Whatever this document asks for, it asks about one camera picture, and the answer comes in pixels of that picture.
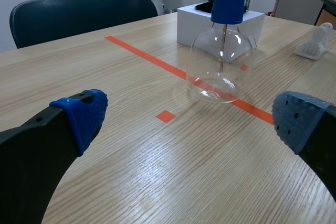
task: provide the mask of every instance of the orange tape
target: orange tape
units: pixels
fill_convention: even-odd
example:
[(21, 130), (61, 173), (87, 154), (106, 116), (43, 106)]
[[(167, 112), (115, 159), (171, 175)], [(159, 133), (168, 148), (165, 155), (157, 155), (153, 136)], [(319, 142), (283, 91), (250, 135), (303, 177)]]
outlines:
[[(135, 47), (125, 43), (124, 41), (119, 40), (117, 38), (114, 38), (112, 36), (108, 36), (105, 39), (107, 39), (107, 40), (123, 47), (124, 49), (126, 49), (126, 50), (144, 58), (145, 60), (150, 61), (151, 63), (159, 66), (160, 68), (163, 68), (163, 69), (167, 70), (168, 72), (173, 73), (174, 75), (176, 75), (178, 77), (181, 77), (182, 79), (186, 79), (186, 72), (182, 71), (181, 69), (178, 69), (178, 68), (176, 68), (176, 67), (174, 67), (174, 66), (172, 66), (172, 65), (170, 65), (170, 64), (168, 64), (168, 63), (166, 63), (166, 62), (164, 62), (164, 61), (162, 61), (162, 60), (160, 60), (160, 59), (158, 59), (154, 56), (151, 56), (151, 55), (147, 54), (146, 52), (141, 51), (140, 49), (135, 48)], [(232, 96), (232, 94), (223, 93), (220, 90), (217, 90), (215, 87), (212, 87), (209, 84), (205, 84), (201, 80), (195, 80), (195, 84), (202, 86), (206, 90), (216, 92), (220, 97), (229, 98), (229, 99), (232, 98), (232, 97), (227, 97), (228, 95)], [(261, 110), (261, 109), (255, 107), (255, 106), (253, 106), (252, 104), (249, 104), (248, 102), (245, 102), (241, 99), (238, 99), (238, 100), (232, 102), (231, 104), (240, 108), (240, 109), (242, 109), (242, 110), (244, 110), (244, 111), (246, 111), (247, 113), (250, 113), (251, 115), (254, 115), (255, 117), (260, 118), (263, 121), (273, 125), (273, 117), (270, 113), (268, 113), (264, 110)]]
[(164, 123), (168, 123), (171, 120), (173, 120), (176, 117), (176, 115), (174, 115), (173, 113), (165, 110), (163, 112), (161, 112), (160, 114), (158, 114), (156, 116), (156, 118), (160, 119), (162, 122)]
[(162, 60), (159, 60), (158, 58), (156, 58), (154, 56), (151, 56), (151, 55), (147, 54), (146, 52), (139, 50), (138, 48), (132, 47), (131, 45), (125, 43), (124, 41), (119, 40), (117, 38), (114, 38), (112, 36), (108, 36), (105, 39), (107, 39), (107, 40), (109, 40), (109, 41), (127, 49), (128, 51), (144, 58), (145, 60), (150, 61), (151, 63), (159, 66), (160, 68), (163, 68), (163, 69), (167, 70), (168, 72), (173, 73), (174, 75), (176, 75), (178, 77), (181, 77), (184, 80), (186, 79), (187, 74), (186, 74), (186, 72), (182, 71), (181, 69), (178, 69), (178, 68), (176, 68), (176, 67), (174, 67), (174, 66), (172, 66), (172, 65), (170, 65), (170, 64), (168, 64), (168, 63), (166, 63)]

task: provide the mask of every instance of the glass bottle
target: glass bottle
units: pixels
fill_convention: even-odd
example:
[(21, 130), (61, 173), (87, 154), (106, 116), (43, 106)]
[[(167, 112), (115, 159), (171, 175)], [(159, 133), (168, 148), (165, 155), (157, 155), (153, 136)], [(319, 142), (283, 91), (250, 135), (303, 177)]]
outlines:
[[(223, 8), (225, 4), (239, 10), (228, 13)], [(243, 21), (243, 14), (244, 0), (215, 0), (213, 27), (201, 33), (191, 46), (187, 85), (193, 94), (205, 101), (233, 102), (248, 86), (253, 69), (253, 48), (237, 26)]]

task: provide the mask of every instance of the orange square marker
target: orange square marker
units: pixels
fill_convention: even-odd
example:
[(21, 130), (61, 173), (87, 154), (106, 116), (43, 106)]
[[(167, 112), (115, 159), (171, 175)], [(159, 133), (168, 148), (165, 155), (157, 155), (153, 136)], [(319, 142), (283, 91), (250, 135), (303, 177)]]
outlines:
[(162, 122), (167, 123), (167, 122), (173, 120), (176, 117), (176, 115), (174, 115), (174, 114), (170, 113), (169, 111), (165, 110), (165, 111), (161, 112), (160, 114), (158, 114), (156, 117), (158, 119), (160, 119)]
[(246, 66), (246, 65), (244, 64), (244, 65), (242, 65), (242, 66), (240, 67), (240, 69), (241, 69), (242, 71), (247, 71), (248, 66)]

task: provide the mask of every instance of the white figurine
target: white figurine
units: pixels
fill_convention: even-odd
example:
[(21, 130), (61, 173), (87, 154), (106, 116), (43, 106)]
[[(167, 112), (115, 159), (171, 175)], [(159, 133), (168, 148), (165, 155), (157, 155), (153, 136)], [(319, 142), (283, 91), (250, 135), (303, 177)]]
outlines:
[(318, 60), (325, 53), (328, 46), (328, 35), (332, 30), (330, 23), (324, 23), (314, 29), (311, 40), (302, 42), (295, 50), (295, 54), (312, 60)]
[(325, 37), (325, 39), (322, 41), (325, 49), (327, 50), (328, 48), (328, 37), (329, 37), (329, 34), (332, 30), (332, 24), (331, 23), (323, 23), (322, 25), (320, 25), (321, 27), (325, 27), (327, 29), (327, 36)]

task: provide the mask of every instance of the clear glass jar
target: clear glass jar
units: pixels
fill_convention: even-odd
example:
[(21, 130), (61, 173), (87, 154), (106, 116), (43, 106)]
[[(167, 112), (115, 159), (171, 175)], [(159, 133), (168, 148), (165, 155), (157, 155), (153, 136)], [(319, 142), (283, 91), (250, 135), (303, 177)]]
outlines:
[(245, 92), (252, 68), (253, 49), (238, 26), (214, 24), (191, 46), (187, 85), (205, 101), (233, 102)]

